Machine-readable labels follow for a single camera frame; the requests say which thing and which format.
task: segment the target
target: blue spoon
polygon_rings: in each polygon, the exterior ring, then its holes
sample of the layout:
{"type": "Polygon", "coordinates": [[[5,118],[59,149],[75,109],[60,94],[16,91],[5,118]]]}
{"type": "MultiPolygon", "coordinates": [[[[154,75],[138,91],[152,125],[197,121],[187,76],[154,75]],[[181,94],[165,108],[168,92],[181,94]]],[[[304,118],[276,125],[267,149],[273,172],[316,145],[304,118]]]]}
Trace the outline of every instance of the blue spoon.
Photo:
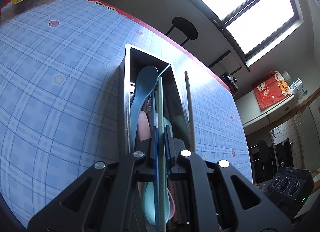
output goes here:
{"type": "Polygon", "coordinates": [[[130,107],[131,118],[131,139],[132,149],[136,142],[136,133],[138,126],[138,117],[144,101],[149,97],[155,89],[158,82],[158,69],[154,66],[146,66],[142,68],[138,74],[135,84],[135,94],[132,105],[130,107]]]}

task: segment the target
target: red bag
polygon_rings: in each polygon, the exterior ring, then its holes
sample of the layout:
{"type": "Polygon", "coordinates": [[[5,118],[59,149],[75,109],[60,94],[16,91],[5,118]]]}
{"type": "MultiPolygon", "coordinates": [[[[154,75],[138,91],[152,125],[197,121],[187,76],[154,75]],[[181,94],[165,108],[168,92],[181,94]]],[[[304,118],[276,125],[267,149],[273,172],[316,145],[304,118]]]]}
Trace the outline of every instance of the red bag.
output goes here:
{"type": "Polygon", "coordinates": [[[287,82],[279,72],[253,90],[261,109],[265,109],[292,94],[287,82]]]}

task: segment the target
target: yellow star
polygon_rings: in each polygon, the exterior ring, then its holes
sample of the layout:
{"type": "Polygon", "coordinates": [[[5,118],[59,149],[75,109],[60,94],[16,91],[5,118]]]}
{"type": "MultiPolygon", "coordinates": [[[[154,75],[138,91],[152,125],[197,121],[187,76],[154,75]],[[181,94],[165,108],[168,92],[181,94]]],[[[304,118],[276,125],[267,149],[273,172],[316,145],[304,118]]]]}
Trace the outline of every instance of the yellow star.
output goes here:
{"type": "Polygon", "coordinates": [[[64,81],[64,77],[62,75],[54,76],[54,83],[61,85],[64,81]]]}

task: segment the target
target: window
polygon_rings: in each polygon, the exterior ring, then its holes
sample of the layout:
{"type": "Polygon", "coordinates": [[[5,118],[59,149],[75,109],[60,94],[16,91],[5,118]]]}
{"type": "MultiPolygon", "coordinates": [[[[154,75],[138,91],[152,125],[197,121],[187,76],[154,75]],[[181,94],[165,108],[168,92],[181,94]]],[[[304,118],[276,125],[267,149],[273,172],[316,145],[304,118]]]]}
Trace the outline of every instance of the window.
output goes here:
{"type": "Polygon", "coordinates": [[[297,19],[293,0],[201,0],[220,19],[247,60],[297,19]]]}

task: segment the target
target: orange circle label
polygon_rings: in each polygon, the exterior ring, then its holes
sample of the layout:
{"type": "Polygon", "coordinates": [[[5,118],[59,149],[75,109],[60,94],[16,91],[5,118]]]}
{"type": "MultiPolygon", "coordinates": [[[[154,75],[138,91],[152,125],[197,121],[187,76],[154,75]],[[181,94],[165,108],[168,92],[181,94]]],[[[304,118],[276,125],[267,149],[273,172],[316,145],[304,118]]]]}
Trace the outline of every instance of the orange circle label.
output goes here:
{"type": "Polygon", "coordinates": [[[280,88],[281,88],[283,91],[285,91],[285,92],[289,91],[289,86],[288,86],[288,84],[287,84],[286,81],[279,80],[279,81],[278,81],[278,84],[279,84],[280,88]]]}

